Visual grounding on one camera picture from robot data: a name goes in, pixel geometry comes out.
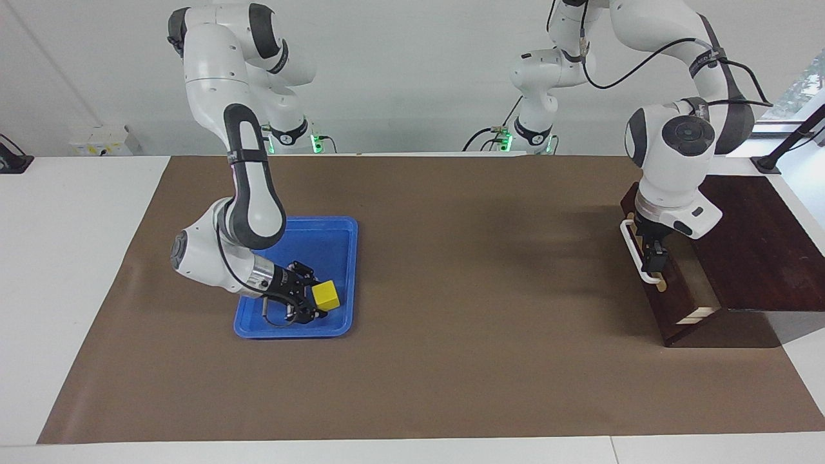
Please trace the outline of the yellow cube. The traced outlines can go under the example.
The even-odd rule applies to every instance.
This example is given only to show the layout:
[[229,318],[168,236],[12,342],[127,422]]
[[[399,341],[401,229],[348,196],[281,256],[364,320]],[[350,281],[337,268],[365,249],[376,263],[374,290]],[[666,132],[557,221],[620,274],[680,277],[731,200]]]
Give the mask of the yellow cube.
[[328,313],[341,305],[341,299],[333,281],[313,285],[311,294],[318,311]]

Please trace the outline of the dark wooden drawer cabinet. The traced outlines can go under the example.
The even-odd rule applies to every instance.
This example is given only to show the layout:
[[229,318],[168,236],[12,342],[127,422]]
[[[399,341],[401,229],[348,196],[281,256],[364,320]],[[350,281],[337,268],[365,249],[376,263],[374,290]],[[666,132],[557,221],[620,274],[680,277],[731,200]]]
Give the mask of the dark wooden drawer cabinet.
[[692,245],[724,349],[773,349],[825,328],[825,256],[769,179],[710,175],[699,191],[723,214]]

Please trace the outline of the blue plastic tray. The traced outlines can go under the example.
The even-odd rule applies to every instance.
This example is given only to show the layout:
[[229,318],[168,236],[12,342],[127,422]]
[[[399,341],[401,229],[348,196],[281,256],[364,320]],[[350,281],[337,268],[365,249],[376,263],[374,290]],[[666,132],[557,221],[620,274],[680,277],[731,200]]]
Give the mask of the blue plastic tray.
[[312,267],[319,281],[333,281],[340,306],[325,318],[276,328],[262,316],[262,299],[242,296],[235,315],[236,335],[245,340],[297,340],[335,338],[348,332],[354,319],[357,244],[358,223],[353,217],[289,217],[279,242],[256,255],[281,267],[292,261]]

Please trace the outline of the brown table mat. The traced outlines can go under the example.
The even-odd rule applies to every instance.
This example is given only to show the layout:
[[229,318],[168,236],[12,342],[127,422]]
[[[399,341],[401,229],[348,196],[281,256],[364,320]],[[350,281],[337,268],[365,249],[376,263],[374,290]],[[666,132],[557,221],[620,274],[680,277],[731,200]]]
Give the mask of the brown table mat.
[[291,215],[358,221],[353,326],[242,340],[169,262],[229,196],[174,157],[39,443],[825,430],[775,349],[667,349],[619,234],[625,157],[277,157]]

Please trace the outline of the window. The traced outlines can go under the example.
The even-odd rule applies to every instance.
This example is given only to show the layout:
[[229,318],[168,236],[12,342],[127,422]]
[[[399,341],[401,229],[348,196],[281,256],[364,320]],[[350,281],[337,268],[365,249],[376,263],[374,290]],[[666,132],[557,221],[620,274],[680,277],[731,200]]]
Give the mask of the window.
[[802,121],[802,112],[819,93],[825,90],[825,48],[813,58],[795,82],[784,91],[771,109],[761,115],[760,122]]

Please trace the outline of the black table clamp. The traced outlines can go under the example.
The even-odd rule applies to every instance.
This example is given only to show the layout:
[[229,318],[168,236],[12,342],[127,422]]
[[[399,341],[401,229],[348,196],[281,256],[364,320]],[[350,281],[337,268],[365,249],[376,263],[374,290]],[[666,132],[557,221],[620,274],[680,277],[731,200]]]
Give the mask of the black table clamp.
[[22,174],[34,159],[12,139],[0,133],[0,174]]

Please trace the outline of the white wall box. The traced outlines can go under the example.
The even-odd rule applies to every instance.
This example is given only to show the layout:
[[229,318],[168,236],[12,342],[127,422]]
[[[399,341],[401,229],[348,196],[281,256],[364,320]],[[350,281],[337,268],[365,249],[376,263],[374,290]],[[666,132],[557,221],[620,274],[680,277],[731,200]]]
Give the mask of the white wall box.
[[141,145],[122,124],[99,126],[86,133],[76,133],[68,141],[71,153],[77,156],[124,157],[138,155]]

